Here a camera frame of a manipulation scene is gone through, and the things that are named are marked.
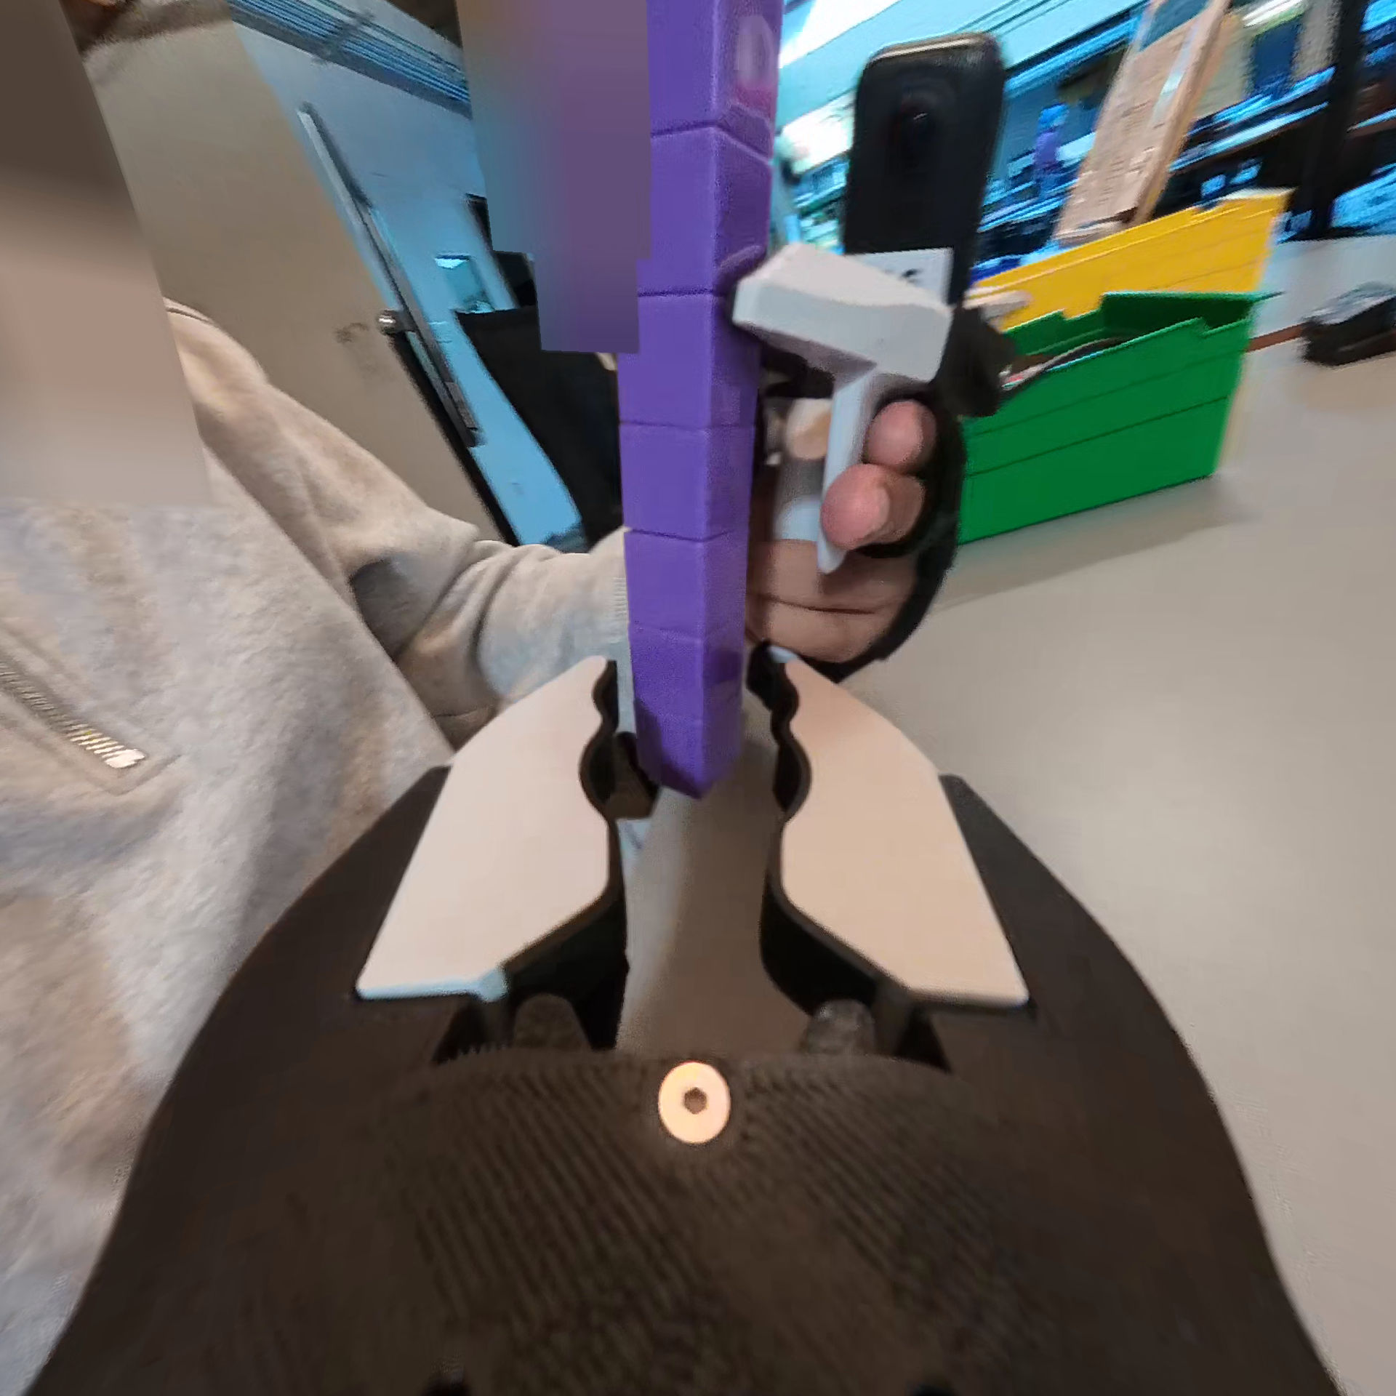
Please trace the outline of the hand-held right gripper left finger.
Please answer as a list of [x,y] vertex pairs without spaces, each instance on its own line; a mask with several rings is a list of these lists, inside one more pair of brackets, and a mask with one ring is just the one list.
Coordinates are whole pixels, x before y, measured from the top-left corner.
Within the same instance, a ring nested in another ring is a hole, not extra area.
[[501,1004],[626,968],[619,675],[587,658],[450,760],[357,974],[366,1003]]

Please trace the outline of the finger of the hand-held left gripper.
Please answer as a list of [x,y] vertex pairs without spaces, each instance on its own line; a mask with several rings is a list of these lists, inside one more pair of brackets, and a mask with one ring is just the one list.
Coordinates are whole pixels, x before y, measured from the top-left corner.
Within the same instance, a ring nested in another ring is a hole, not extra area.
[[733,293],[733,323],[834,380],[936,376],[954,319],[949,249],[833,254],[789,244]]

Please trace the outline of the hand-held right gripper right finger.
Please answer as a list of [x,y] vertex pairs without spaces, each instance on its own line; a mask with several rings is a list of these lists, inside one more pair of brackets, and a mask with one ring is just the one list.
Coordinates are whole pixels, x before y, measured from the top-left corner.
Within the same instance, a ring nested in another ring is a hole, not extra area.
[[1020,1010],[1029,991],[933,761],[804,661],[750,655],[779,822],[762,966],[802,1010]]

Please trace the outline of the purple block stack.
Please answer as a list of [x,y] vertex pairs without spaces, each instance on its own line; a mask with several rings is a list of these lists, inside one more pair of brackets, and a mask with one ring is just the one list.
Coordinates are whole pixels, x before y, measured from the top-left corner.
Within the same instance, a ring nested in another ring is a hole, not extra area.
[[759,342],[728,296],[766,258],[783,4],[647,4],[650,252],[618,360],[637,755],[701,798],[743,741]]

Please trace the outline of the person's left forearm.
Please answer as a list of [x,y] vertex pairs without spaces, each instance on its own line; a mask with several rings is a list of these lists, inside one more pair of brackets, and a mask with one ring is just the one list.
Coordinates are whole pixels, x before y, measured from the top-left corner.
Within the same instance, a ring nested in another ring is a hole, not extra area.
[[421,505],[334,534],[362,620],[452,750],[587,659],[615,667],[634,726],[622,540],[509,546]]

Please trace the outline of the person's left hand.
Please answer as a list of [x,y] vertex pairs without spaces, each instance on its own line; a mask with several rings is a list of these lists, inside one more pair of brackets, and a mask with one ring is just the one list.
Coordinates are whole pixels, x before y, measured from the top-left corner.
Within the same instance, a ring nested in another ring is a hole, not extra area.
[[933,414],[914,401],[895,401],[874,419],[863,459],[834,481],[820,510],[830,547],[844,561],[818,568],[802,540],[776,540],[775,485],[753,492],[744,595],[744,639],[798,655],[807,662],[862,661],[894,629],[916,587],[910,558],[871,558],[866,550],[911,536],[930,497]]

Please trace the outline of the cardboard-backed monitor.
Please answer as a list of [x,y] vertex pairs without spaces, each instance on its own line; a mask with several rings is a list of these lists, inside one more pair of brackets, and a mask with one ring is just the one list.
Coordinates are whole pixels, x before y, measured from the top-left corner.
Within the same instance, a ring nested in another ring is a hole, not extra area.
[[1228,2],[1150,2],[1125,52],[1052,244],[1074,249],[1148,223],[1220,62]]

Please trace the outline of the yellow plastic bin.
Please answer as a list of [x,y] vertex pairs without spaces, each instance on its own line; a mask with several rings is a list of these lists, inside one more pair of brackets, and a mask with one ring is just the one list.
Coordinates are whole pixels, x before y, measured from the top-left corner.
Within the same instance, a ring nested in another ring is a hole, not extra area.
[[990,276],[965,302],[1013,329],[1087,315],[1118,293],[1252,294],[1289,200],[1288,190],[1230,194]]

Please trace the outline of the green plastic bin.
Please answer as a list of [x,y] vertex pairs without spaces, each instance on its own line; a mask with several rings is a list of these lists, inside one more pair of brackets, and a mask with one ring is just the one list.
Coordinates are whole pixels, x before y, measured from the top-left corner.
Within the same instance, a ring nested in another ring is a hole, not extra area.
[[958,542],[1211,478],[1265,292],[1111,292],[1009,332],[1026,369],[964,427]]

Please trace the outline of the person's grey hoodie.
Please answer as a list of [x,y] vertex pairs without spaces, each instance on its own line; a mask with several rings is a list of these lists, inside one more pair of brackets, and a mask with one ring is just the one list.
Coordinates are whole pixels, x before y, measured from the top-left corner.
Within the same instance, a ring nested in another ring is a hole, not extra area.
[[1,1366],[24,1394],[250,949],[445,757],[334,508],[417,502],[165,306],[212,502],[4,504]]

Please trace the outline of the black charger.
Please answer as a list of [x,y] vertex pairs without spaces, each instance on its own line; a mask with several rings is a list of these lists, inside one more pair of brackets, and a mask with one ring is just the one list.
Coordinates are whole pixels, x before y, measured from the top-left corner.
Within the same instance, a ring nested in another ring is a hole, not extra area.
[[1394,287],[1368,283],[1336,296],[1300,323],[1301,358],[1340,369],[1394,353]]

